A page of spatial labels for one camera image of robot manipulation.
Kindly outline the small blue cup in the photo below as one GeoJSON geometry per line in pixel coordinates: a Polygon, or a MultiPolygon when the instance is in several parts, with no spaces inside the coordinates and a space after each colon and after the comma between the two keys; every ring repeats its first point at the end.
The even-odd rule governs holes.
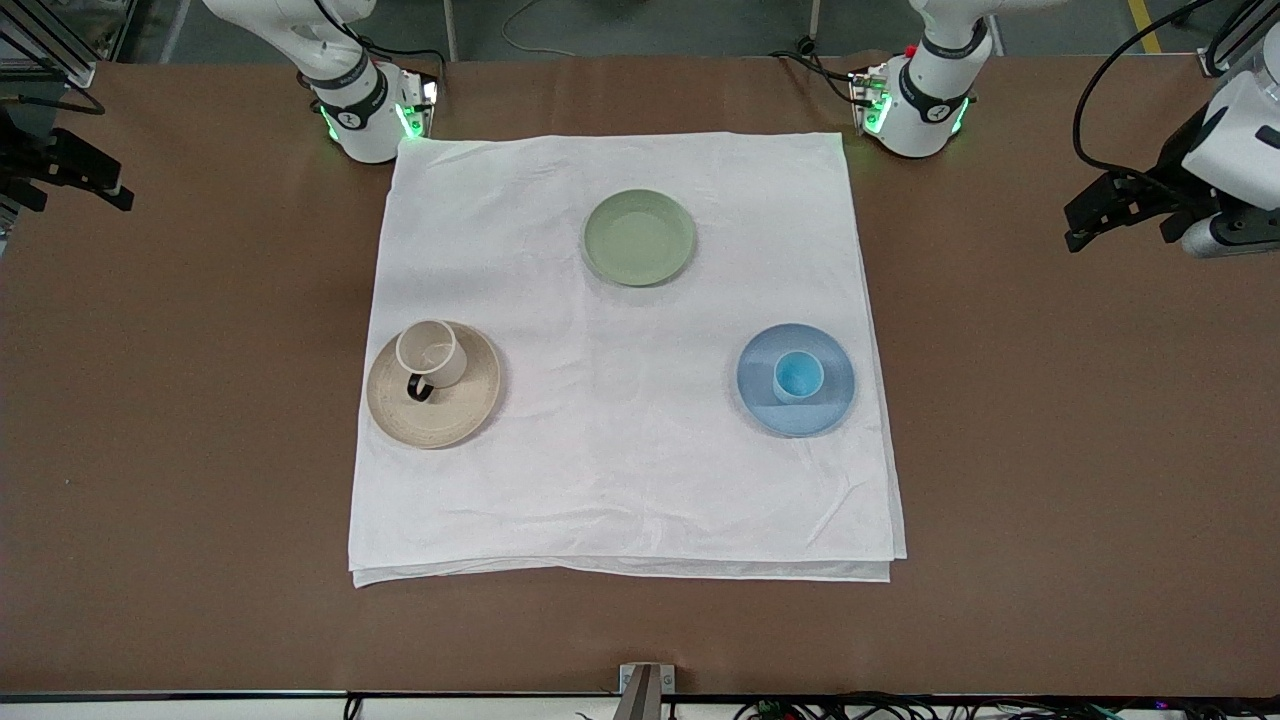
{"type": "Polygon", "coordinates": [[[803,404],[815,396],[826,383],[822,361],[808,351],[795,350],[774,363],[772,386],[780,404],[803,404]]]}

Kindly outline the pale green plate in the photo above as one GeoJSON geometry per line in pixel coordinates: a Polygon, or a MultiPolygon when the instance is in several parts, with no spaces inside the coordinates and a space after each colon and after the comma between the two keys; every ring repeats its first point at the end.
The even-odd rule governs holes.
{"type": "Polygon", "coordinates": [[[671,196],[645,188],[603,199],[589,213],[580,242],[596,275],[626,287],[672,281],[692,260],[696,246],[690,211],[671,196]]]}

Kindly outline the white mug with black handle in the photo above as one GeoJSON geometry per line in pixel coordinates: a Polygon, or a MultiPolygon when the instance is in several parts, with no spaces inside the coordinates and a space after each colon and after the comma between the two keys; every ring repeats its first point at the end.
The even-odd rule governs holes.
{"type": "Polygon", "coordinates": [[[451,322],[417,322],[397,336],[393,350],[397,363],[410,374],[406,393],[419,404],[429,401],[438,389],[457,386],[468,365],[460,331],[451,322]]]}

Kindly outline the white cloth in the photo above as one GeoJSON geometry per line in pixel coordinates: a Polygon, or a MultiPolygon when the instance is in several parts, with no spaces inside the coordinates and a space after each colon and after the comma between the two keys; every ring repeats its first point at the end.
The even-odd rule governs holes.
{"type": "Polygon", "coordinates": [[[840,135],[406,138],[367,324],[352,582],[886,582],[906,542],[881,382],[840,135]],[[582,258],[589,213],[635,188],[698,228],[664,284],[616,284],[582,258]],[[445,448],[390,438],[366,402],[378,352],[422,320],[471,325],[503,366],[495,411],[445,448]],[[742,348],[785,323],[829,333],[858,370],[823,436],[777,436],[739,398],[742,348]]]}

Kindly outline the beige gray plate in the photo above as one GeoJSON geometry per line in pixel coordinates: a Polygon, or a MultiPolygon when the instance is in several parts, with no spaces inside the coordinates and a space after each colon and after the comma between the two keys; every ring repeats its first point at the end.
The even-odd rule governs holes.
{"type": "Polygon", "coordinates": [[[503,391],[503,366],[489,338],[466,324],[452,324],[454,352],[465,369],[440,387],[413,374],[397,356],[398,340],[384,343],[366,378],[367,410],[387,436],[415,448],[444,448],[480,430],[503,391]]]}

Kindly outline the aluminium frame profile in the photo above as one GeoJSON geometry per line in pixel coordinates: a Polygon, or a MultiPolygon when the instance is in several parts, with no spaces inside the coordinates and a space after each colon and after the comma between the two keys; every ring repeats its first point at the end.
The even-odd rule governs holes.
{"type": "Polygon", "coordinates": [[[115,59],[138,0],[0,0],[0,79],[60,78],[88,88],[115,59]]]}

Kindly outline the light blue plate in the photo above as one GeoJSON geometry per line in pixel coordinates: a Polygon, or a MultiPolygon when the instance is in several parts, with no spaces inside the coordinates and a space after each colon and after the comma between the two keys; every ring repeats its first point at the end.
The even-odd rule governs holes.
{"type": "Polygon", "coordinates": [[[838,427],[858,396],[858,370],[844,346],[814,325],[785,323],[751,337],[735,368],[739,398],[748,413],[765,429],[788,438],[823,436],[838,427]],[[808,351],[826,369],[823,388],[806,402],[783,405],[777,401],[772,372],[777,359],[788,351],[808,351]]]}

